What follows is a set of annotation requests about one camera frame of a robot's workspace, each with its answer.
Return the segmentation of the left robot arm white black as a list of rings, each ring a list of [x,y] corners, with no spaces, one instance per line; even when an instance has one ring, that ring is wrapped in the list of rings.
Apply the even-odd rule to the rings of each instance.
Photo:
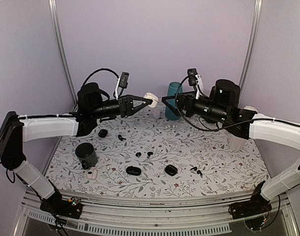
[[[129,117],[145,108],[156,107],[158,97],[124,95],[103,100],[105,92],[97,83],[88,83],[78,92],[78,109],[69,114],[19,116],[8,112],[0,128],[0,164],[13,171],[28,187],[44,200],[54,213],[62,213],[66,204],[60,192],[40,171],[27,161],[23,143],[52,137],[82,137],[89,135],[98,122]]]

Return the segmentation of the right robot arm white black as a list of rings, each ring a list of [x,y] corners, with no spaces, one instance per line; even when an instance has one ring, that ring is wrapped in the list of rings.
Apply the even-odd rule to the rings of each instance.
[[[177,116],[187,120],[193,115],[207,122],[222,123],[222,128],[242,139],[265,140],[300,151],[300,124],[268,117],[257,111],[238,107],[240,87],[230,80],[219,79],[209,96],[196,97],[195,92],[176,92],[162,102]],[[270,200],[300,185],[300,157],[277,176],[259,183],[250,200],[230,205],[231,214],[248,211],[257,214],[271,208]]]

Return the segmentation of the white airpods charging case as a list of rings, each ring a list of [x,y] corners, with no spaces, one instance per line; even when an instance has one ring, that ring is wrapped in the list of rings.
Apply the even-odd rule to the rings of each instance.
[[[157,106],[157,104],[159,103],[158,97],[155,94],[150,93],[150,92],[147,92],[143,98],[149,99],[152,101],[151,104],[148,105],[148,107],[150,107],[150,108],[155,108]]]

